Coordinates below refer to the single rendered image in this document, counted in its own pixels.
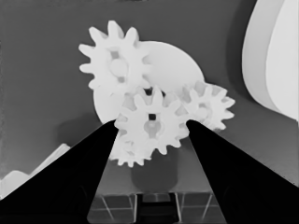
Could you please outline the white round carrier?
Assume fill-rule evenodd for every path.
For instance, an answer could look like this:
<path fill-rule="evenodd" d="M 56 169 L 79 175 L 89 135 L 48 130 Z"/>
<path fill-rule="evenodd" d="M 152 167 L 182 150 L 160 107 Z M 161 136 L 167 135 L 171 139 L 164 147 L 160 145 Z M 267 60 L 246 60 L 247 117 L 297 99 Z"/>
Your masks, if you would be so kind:
<path fill-rule="evenodd" d="M 185 82 L 205 79 L 199 65 L 182 49 L 158 41 L 141 43 L 149 50 L 145 62 L 152 64 L 152 72 L 148 76 L 150 85 L 156 84 L 165 91 L 172 91 L 177 90 Z M 93 91 L 95 112 L 103 123 L 119 115 L 125 94 L 108 95 L 99 89 Z"/>

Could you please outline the white toothed gear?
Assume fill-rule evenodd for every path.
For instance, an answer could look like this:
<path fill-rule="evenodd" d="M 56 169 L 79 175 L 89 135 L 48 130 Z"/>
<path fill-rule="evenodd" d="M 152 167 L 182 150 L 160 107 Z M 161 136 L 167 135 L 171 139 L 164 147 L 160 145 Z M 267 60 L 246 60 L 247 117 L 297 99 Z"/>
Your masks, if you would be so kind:
<path fill-rule="evenodd" d="M 135 164 L 144 165 L 145 160 L 151 160 L 152 151 L 148 148 L 140 146 L 132 140 L 124 140 L 118 135 L 113 143 L 109 159 L 116 161 L 119 166 L 125 163 L 133 168 Z"/>
<path fill-rule="evenodd" d="M 125 94 L 150 85 L 152 64 L 145 62 L 150 51 L 142 45 L 135 27 L 124 32 L 116 21 L 109 21 L 107 33 L 92 26 L 89 35 L 94 45 L 80 44 L 78 50 L 90 61 L 81 64 L 79 70 L 93 75 L 89 83 L 93 91 Z"/>
<path fill-rule="evenodd" d="M 235 116 L 229 110 L 235 104 L 235 99 L 227 93 L 225 88 L 201 81 L 194 85 L 185 85 L 182 88 L 181 100 L 188 119 L 200 122 L 213 132 L 225 130 L 226 125 L 223 122 Z"/>
<path fill-rule="evenodd" d="M 187 137 L 189 130 L 185 127 L 188 116 L 181 111 L 180 100 L 164 105 L 162 92 L 155 90 L 149 102 L 141 94 L 136 94 L 133 101 L 135 110 L 123 106 L 115 121 L 115 127 L 124 131 L 118 135 L 152 152 L 157 149 L 162 155 L 167 154 L 167 146 L 181 146 L 179 140 Z"/>

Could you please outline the large thick white disc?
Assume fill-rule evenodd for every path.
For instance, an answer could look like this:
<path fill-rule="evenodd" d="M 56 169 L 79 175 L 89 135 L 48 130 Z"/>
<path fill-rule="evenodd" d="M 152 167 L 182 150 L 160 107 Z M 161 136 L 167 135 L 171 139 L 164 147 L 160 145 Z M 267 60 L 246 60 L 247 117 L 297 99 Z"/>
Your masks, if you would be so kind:
<path fill-rule="evenodd" d="M 299 0 L 253 4 L 242 49 L 250 96 L 263 107 L 299 121 Z"/>

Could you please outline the small white T-shaped piece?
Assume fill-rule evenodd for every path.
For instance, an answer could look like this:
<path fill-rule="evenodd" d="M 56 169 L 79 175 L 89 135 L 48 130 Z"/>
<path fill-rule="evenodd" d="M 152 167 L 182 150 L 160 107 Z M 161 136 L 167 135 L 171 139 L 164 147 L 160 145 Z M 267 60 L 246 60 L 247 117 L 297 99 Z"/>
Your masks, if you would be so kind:
<path fill-rule="evenodd" d="M 32 173 L 26 174 L 22 171 L 13 170 L 3 178 L 0 178 L 0 200 L 6 198 L 11 192 L 19 188 L 44 168 L 63 156 L 70 149 L 67 144 L 58 146 L 45 160 L 43 160 Z"/>

